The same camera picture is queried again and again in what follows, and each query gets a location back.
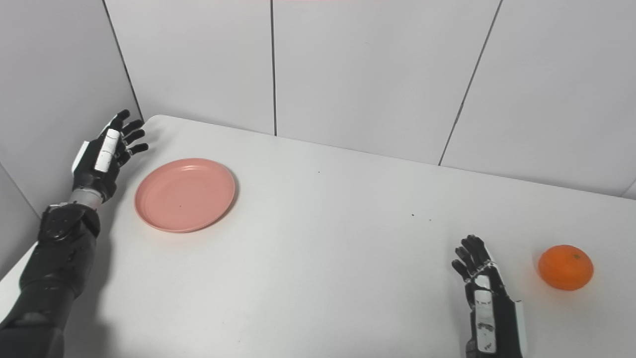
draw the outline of robot finger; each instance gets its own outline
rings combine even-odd
[[[468,269],[466,266],[459,260],[453,260],[450,263],[453,266],[453,269],[457,271],[457,273],[464,279],[464,281],[470,280],[471,275],[468,273]]]
[[[125,137],[132,133],[133,131],[138,130],[144,125],[144,121],[141,119],[133,120],[131,123],[128,123],[121,129],[121,134]]]
[[[484,263],[486,263],[486,257],[488,255],[485,255],[485,252],[483,250],[480,250],[477,243],[475,243],[473,240],[474,237],[475,236],[470,235],[467,238],[463,239],[462,246],[471,254],[475,265],[477,267],[480,267],[484,265]]]
[[[469,235],[467,239],[471,242],[471,245],[479,251],[484,261],[494,261],[482,239],[475,235]]]
[[[115,153],[113,154],[113,158],[118,160],[126,151],[127,151],[126,144],[120,138],[119,142],[117,142],[117,147],[115,148]]]
[[[141,152],[147,151],[148,148],[149,148],[148,144],[141,143],[141,144],[138,144],[138,145],[136,145],[134,147],[129,148],[128,149],[128,153],[130,153],[130,155],[135,155],[137,153],[141,153]]]
[[[133,131],[129,135],[125,136],[123,141],[126,145],[130,145],[132,142],[138,140],[139,138],[146,135],[146,132],[143,129],[139,129],[138,131]]]
[[[130,112],[128,110],[123,110],[115,115],[111,120],[110,124],[106,126],[105,130],[114,129],[115,131],[121,132],[121,128],[123,127],[123,121],[130,116]]]
[[[468,301],[468,305],[471,308],[475,307],[475,289],[471,283],[467,283],[464,286],[464,290],[466,292],[466,301]]]
[[[142,143],[130,149],[125,150],[123,153],[121,153],[119,158],[117,158],[117,164],[119,164],[119,166],[122,167],[124,164],[126,164],[130,160],[130,158],[133,155],[137,153],[145,152],[148,150],[148,148],[149,148],[148,144]]]
[[[468,269],[468,273],[474,275],[477,272],[477,268],[471,258],[471,254],[464,247],[456,248],[455,253],[462,261],[464,261],[466,269]]]

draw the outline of panel seam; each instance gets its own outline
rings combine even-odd
[[[273,114],[274,114],[274,136],[278,136],[278,123],[276,112],[276,56],[274,50],[274,1],[270,0],[270,35],[272,37],[272,91],[273,91]]]
[[[15,182],[13,177],[9,174],[9,171],[2,164],[2,162],[0,162],[0,169],[2,169],[2,171],[4,171],[4,173],[6,174],[7,178],[9,178],[9,180],[11,181],[11,183],[13,184],[15,189],[20,193],[20,196],[22,196],[22,199],[24,199],[24,201],[27,203],[27,205],[29,205],[29,208],[31,208],[31,210],[36,215],[36,217],[39,218],[40,214],[38,214],[38,212],[33,207],[33,205],[31,205],[31,202],[27,199],[27,196],[24,195],[24,192],[22,191],[22,189],[20,189],[20,187],[18,186],[18,183]]]
[[[497,16],[499,14],[499,9],[501,9],[501,4],[504,0],[499,0],[499,5],[497,5],[497,10],[495,10],[495,16],[492,18],[492,22],[490,23],[490,28],[488,29],[488,33],[486,34],[486,39],[483,42],[483,46],[481,46],[481,51],[479,53],[479,57],[477,57],[477,62],[475,63],[475,67],[473,69],[473,73],[471,75],[471,79],[468,81],[468,86],[466,87],[466,91],[464,92],[464,97],[462,98],[462,102],[459,105],[459,110],[457,111],[457,116],[455,116],[455,121],[453,122],[453,126],[450,129],[450,133],[448,134],[448,139],[446,140],[446,144],[444,145],[444,150],[441,153],[441,157],[439,158],[438,166],[441,166],[441,162],[444,160],[444,155],[446,155],[446,150],[448,149],[448,144],[450,143],[450,138],[453,136],[453,132],[455,131],[455,126],[457,126],[457,122],[459,121],[459,117],[462,115],[462,110],[464,109],[464,103],[466,102],[466,97],[468,96],[468,92],[471,89],[471,85],[473,84],[473,80],[475,78],[475,74],[477,73],[477,68],[479,67],[479,63],[481,62],[481,56],[486,49],[486,44],[488,43],[488,39],[490,39],[490,33],[492,32],[492,28],[495,26],[495,21],[497,20]]]
[[[625,194],[627,194],[627,192],[630,191],[630,189],[634,186],[634,184],[636,184],[636,179],[634,179],[634,181],[627,187],[627,189],[623,191],[623,193],[621,194],[621,197],[625,197]]]
[[[123,65],[123,70],[126,73],[126,79],[128,80],[128,85],[130,86],[130,91],[132,92],[132,98],[135,100],[135,104],[137,105],[137,111],[139,112],[139,116],[141,120],[144,120],[144,115],[141,113],[141,107],[139,106],[139,101],[137,100],[137,94],[135,93],[135,88],[132,86],[132,80],[130,79],[130,73],[128,72],[128,66],[126,66],[126,61],[123,59],[123,53],[121,52],[121,46],[119,44],[119,39],[117,38],[117,34],[115,33],[115,28],[113,26],[113,20],[111,19],[111,14],[108,12],[108,6],[106,6],[106,0],[102,0],[102,4],[104,5],[104,11],[106,12],[106,17],[108,18],[108,24],[111,27],[111,32],[113,33],[113,38],[115,39],[115,45],[117,46],[117,52],[119,53],[121,64]]]

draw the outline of pink plate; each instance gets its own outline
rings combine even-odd
[[[150,173],[137,188],[135,209],[148,225],[188,233],[215,222],[234,199],[234,177],[223,165],[180,159]]]

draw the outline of robotic arm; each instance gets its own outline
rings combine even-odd
[[[512,301],[483,241],[475,235],[455,249],[460,260],[453,268],[466,283],[471,307],[472,338],[466,343],[466,358],[523,358],[526,335],[521,301]]]
[[[145,135],[142,120],[123,125],[119,112],[99,137],[84,142],[73,163],[68,203],[49,206],[42,215],[38,243],[20,277],[20,296],[0,323],[0,355],[6,358],[61,358],[62,332],[73,301],[83,292],[100,232],[97,209],[110,199],[120,168],[147,144],[131,147]]]

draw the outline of orange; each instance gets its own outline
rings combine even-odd
[[[539,274],[548,285],[562,290],[578,290],[594,274],[590,258],[579,248],[558,245],[547,249],[539,259]]]

